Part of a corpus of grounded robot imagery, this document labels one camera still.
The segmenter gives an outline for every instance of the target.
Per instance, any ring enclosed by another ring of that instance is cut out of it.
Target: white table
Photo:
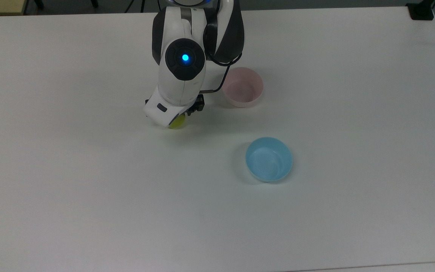
[[[0,17],[0,271],[279,272],[435,261],[435,20],[243,12],[259,105],[143,114],[153,14]],[[219,79],[210,67],[207,85]],[[279,184],[244,152],[292,150]]]

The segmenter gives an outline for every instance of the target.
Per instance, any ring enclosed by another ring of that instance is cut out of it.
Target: blue bowl
[[[246,164],[256,179],[278,181],[292,169],[293,156],[280,140],[264,137],[253,141],[246,151]]]

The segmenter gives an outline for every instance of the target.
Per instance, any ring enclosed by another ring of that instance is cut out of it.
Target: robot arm
[[[154,18],[152,54],[159,64],[159,82],[144,112],[157,124],[169,126],[194,105],[207,59],[226,65],[241,54],[244,28],[238,0],[223,0],[218,9],[216,14],[208,8],[167,7]]]

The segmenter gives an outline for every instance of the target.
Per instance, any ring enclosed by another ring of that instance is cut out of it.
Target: yellow ball
[[[177,116],[177,118],[169,125],[169,128],[176,129],[176,128],[182,126],[182,124],[184,124],[185,120],[186,120],[186,115],[181,114],[181,115]]]

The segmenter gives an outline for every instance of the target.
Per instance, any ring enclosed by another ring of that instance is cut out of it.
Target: gray floor
[[[89,14],[89,13],[123,13],[131,0],[98,0],[99,7],[93,8],[90,0],[43,0],[45,8],[38,10],[34,0],[28,0],[27,14]],[[385,7],[404,6],[408,2],[420,0],[241,0],[243,10],[268,9],[309,9],[309,8],[343,8],[343,7]],[[162,6],[166,0],[160,0]],[[140,12],[142,0],[134,0],[128,12]],[[157,12],[157,0],[146,0],[144,12]]]

